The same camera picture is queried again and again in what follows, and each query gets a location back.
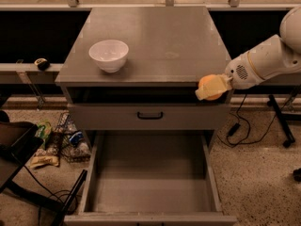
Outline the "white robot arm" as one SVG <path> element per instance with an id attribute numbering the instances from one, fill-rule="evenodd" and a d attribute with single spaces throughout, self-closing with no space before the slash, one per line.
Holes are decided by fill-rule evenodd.
<path id="1" fill-rule="evenodd" d="M 222 74 L 202 77 L 197 98 L 216 100 L 232 89 L 250 89 L 277 75 L 301 70 L 301 8 L 291 9 L 274 35 L 233 59 Z"/>

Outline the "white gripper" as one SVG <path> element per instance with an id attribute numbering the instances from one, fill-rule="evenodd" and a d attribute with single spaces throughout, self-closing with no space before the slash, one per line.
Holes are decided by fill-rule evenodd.
<path id="1" fill-rule="evenodd" d="M 200 101 L 216 100 L 232 88 L 249 89 L 260 82 L 260 78 L 251 67 L 247 53 L 233 59 L 227 65 L 225 73 L 206 75 L 199 80 L 195 93 Z"/>

